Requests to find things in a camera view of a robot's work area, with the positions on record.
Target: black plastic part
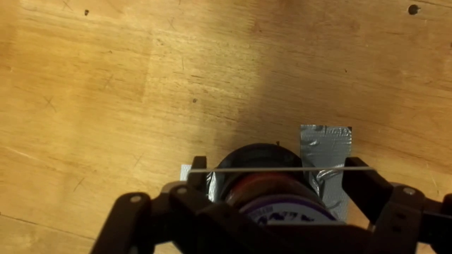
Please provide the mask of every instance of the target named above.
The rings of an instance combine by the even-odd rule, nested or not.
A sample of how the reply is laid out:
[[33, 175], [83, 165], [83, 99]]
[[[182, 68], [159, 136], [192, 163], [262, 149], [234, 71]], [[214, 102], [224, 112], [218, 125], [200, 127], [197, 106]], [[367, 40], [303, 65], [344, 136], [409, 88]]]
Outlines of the black plastic part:
[[[207, 158], [206, 157], [194, 157], [192, 163], [192, 170], [206, 170], [207, 168]], [[207, 172], [204, 174], [187, 174], [187, 185], [194, 188], [196, 191], [206, 194], [206, 180], [207, 180]]]
[[452, 216], [437, 213], [423, 213], [422, 233], [427, 236], [423, 239], [439, 254], [452, 253]]
[[[289, 150], [274, 144], [251, 144], [230, 153], [217, 168], [282, 168], [300, 165], [300, 158]], [[218, 191], [216, 198], [224, 201], [234, 182], [245, 175], [247, 174], [216, 174]], [[300, 172], [290, 172], [289, 175], [310, 188]]]
[[364, 253], [371, 233], [346, 225], [266, 226], [296, 253]]
[[[350, 158], [347, 165], [362, 167]], [[413, 253], [416, 242], [452, 253], [450, 195], [442, 204], [408, 187], [392, 188], [375, 171], [344, 171], [343, 188], [375, 230], [344, 225], [259, 228], [224, 204], [210, 204], [196, 182], [149, 201], [120, 196], [91, 250], [93, 254], [152, 253], [173, 242], [182, 253]]]
[[452, 194], [443, 196], [440, 213], [452, 216]]
[[[367, 167], [360, 158], [347, 158], [346, 167]], [[344, 171], [341, 188], [374, 225], [392, 194], [392, 185], [388, 184], [375, 171]]]
[[138, 253], [152, 253], [149, 243], [151, 199], [135, 192], [120, 196], [94, 243], [91, 254], [124, 254], [135, 249]]
[[196, 222], [196, 242], [185, 250], [196, 253], [293, 253], [276, 236], [224, 204], [213, 205], [196, 189], [182, 185], [169, 192], [169, 201]]
[[408, 187], [396, 187], [381, 211], [367, 254], [415, 253], [420, 232], [423, 195]]

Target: screw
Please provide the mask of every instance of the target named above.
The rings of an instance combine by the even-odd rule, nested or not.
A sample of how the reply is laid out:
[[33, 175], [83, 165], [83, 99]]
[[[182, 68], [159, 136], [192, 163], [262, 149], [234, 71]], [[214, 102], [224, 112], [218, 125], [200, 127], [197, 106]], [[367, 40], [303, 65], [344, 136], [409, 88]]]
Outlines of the screw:
[[403, 188], [403, 192], [409, 196], [412, 196], [415, 194], [415, 191], [412, 188]]
[[134, 195], [129, 198], [129, 202], [131, 204], [138, 204], [141, 201], [141, 196], [139, 195]]
[[187, 192], [186, 188], [179, 188], [179, 189], [176, 191], [177, 195], [185, 195], [186, 192]]

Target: wooden surface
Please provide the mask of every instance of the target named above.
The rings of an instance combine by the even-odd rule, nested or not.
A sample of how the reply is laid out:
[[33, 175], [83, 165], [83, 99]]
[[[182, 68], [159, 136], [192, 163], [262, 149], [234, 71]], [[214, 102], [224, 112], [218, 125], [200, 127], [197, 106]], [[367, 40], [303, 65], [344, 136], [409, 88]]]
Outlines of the wooden surface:
[[[418, 5], [415, 16], [408, 6]], [[8, 0], [0, 253], [87, 253], [112, 201], [179, 165], [346, 125], [392, 182], [452, 192], [447, 0]]]

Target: dark spot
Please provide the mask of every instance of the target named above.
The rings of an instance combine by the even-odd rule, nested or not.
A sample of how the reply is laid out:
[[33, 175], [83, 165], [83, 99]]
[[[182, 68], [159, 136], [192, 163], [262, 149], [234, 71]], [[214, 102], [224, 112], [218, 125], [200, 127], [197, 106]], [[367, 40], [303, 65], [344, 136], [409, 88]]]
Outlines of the dark spot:
[[351, 31], [358, 31], [360, 24], [358, 24], [358, 23], [351, 23], [351, 24], [350, 24], [350, 29], [351, 29]]
[[259, 27], [258, 22], [254, 22], [254, 26], [252, 26], [251, 31], [255, 33], [255, 34], [261, 34], [262, 33], [262, 29]]
[[408, 14], [409, 16], [415, 16], [415, 14], [418, 14], [419, 13], [419, 7], [416, 6], [416, 5], [411, 5], [409, 7], [408, 7]]

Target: wooden floor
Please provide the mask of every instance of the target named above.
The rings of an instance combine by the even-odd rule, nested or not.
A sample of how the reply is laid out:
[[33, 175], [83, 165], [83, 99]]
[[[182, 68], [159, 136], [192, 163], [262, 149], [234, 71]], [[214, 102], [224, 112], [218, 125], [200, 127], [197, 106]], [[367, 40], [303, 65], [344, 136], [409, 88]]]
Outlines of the wooden floor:
[[0, 96], [0, 253], [87, 253], [118, 195], [300, 123], [452, 192], [447, 0], [8, 0]]

